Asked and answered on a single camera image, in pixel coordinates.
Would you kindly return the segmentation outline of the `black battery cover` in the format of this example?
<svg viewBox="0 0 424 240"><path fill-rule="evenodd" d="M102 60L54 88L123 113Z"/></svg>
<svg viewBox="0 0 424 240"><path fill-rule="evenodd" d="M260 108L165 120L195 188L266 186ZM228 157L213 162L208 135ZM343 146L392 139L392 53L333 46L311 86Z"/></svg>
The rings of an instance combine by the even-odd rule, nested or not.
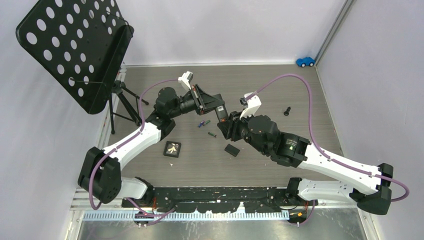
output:
<svg viewBox="0 0 424 240"><path fill-rule="evenodd" d="M230 155L232 155L233 157L237 157L237 155L240 153L240 150L237 148L237 147L235 147L235 146L233 146L233 145L231 145L231 144L228 144L225 148L224 148L224 151L225 152L227 152L227 153L229 153Z"/></svg>

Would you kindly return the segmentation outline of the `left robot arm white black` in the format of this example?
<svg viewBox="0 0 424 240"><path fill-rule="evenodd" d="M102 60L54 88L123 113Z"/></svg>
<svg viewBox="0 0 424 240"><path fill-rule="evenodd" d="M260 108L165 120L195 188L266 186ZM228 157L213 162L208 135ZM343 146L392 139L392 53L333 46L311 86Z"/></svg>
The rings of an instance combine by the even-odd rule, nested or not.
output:
<svg viewBox="0 0 424 240"><path fill-rule="evenodd" d="M183 96L178 96L172 87L162 88L153 107L153 112L142 118L141 126L133 133L104 149L92 147L86 153L77 183L88 192L94 210L116 198L132 198L141 207L153 202L150 184L139 177L123 177L122 169L166 138L176 126L176 117L190 112L201 116L212 111L220 122L227 117L222 95L206 93L197 84L190 86Z"/></svg>

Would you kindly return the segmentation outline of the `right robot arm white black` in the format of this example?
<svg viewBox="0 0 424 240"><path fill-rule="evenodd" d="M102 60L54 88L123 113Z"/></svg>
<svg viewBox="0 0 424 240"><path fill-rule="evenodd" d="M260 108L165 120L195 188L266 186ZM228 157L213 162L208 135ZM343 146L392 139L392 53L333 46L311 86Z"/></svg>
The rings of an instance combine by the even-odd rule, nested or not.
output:
<svg viewBox="0 0 424 240"><path fill-rule="evenodd" d="M267 115L242 117L240 112L217 113L217 126L226 140L243 140L260 154L285 167L300 168L331 177L332 181L291 178L285 198L291 205L317 199L355 203L370 214L386 215L392 203L386 163L368 165L319 148L307 138L282 132Z"/></svg>

